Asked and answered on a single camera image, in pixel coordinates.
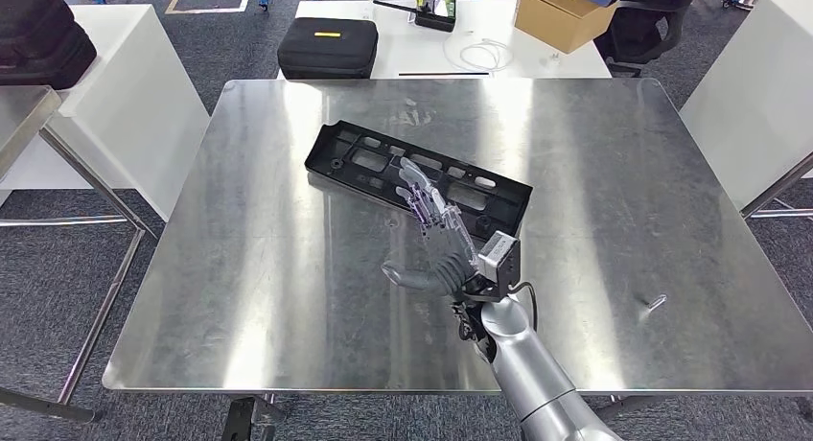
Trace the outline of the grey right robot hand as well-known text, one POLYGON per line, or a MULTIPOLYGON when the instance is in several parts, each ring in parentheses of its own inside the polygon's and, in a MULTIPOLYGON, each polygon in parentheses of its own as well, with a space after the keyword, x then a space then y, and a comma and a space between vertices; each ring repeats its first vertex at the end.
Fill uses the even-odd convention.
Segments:
POLYGON ((448 203, 421 168, 410 159, 400 159, 398 186, 401 197, 417 219, 430 256, 427 268, 417 269, 386 261, 383 274, 395 285, 437 296, 457 297, 476 274, 476 248, 459 208, 448 203))

